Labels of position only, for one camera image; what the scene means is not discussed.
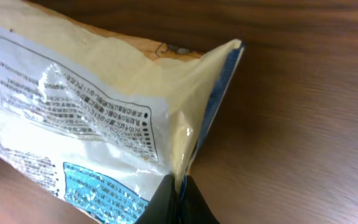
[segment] brown wood grain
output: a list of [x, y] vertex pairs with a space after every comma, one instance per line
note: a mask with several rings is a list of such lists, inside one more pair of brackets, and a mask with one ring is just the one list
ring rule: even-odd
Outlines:
[[[248, 47], [192, 175], [221, 223], [358, 223], [358, 1], [34, 0], [114, 32]], [[92, 223], [0, 161], [0, 223]]]

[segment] beige package seal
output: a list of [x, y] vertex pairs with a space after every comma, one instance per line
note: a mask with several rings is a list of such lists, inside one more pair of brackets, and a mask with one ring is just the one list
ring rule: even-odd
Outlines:
[[164, 175], [180, 189], [242, 43], [156, 55], [158, 42], [79, 25], [0, 0], [0, 157], [96, 220], [134, 223]]

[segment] blue label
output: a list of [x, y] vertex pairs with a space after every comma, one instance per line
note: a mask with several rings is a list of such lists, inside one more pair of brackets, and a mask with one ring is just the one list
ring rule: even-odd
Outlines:
[[65, 200], [102, 223], [135, 223], [149, 204], [116, 180], [65, 162]]

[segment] food package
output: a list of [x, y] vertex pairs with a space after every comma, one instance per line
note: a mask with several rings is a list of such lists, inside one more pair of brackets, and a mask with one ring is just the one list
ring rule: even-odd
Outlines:
[[244, 50], [201, 55], [0, 0], [0, 158], [101, 223], [177, 192]]

